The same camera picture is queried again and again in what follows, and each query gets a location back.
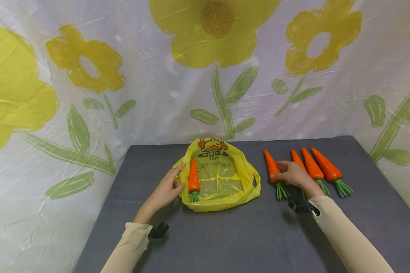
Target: fabric backdrop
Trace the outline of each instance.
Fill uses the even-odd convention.
[[[0,0],[0,272],[70,272],[130,145],[337,135],[410,206],[410,0]]]

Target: toy carrot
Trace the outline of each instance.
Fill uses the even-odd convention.
[[[191,193],[191,201],[199,201],[200,183],[199,173],[197,173],[196,161],[191,160],[190,175],[188,176],[188,192]]]
[[[270,178],[270,176],[274,173],[281,173],[278,168],[278,165],[273,160],[273,157],[269,154],[267,150],[264,150],[264,158],[266,159],[267,171],[269,172],[269,181],[276,186],[276,197],[278,200],[285,200],[290,195],[285,187],[282,185],[283,181],[276,180],[274,178]]]
[[[305,167],[307,169],[307,173],[313,180],[319,185],[319,187],[323,190],[323,192],[331,196],[330,191],[328,188],[323,184],[323,173],[320,170],[319,166],[315,163],[314,159],[308,153],[308,151],[303,147],[302,148],[302,157],[304,158]]]
[[[299,155],[296,153],[296,151],[292,149],[291,153],[292,153],[292,161],[296,162],[301,168],[307,171],[305,169],[304,163],[302,163],[302,160],[299,158]]]
[[[351,196],[354,191],[342,182],[343,175],[339,169],[337,169],[324,155],[318,150],[311,148],[311,153],[314,155],[315,160],[319,163],[320,167],[325,173],[326,180],[330,183],[334,183],[340,197]]]

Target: long sleeve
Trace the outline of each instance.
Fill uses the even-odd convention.
[[[101,273],[131,273],[147,249],[151,228],[149,224],[126,223],[126,230]]]
[[[349,273],[392,273],[386,260],[328,196],[310,203],[320,210],[315,221],[328,238]]]

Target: white backdrop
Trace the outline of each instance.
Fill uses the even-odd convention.
[[[0,0],[0,272],[70,272],[130,145],[338,135],[410,206],[410,0]]]

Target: plastic bag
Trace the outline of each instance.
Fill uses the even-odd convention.
[[[200,179],[197,202],[191,202],[191,194],[188,193],[191,159],[196,161]],[[239,149],[218,138],[196,139],[173,167],[182,163],[187,166],[181,170],[177,181],[187,186],[180,197],[182,203],[195,212],[229,209],[260,196],[260,175],[257,170]]]

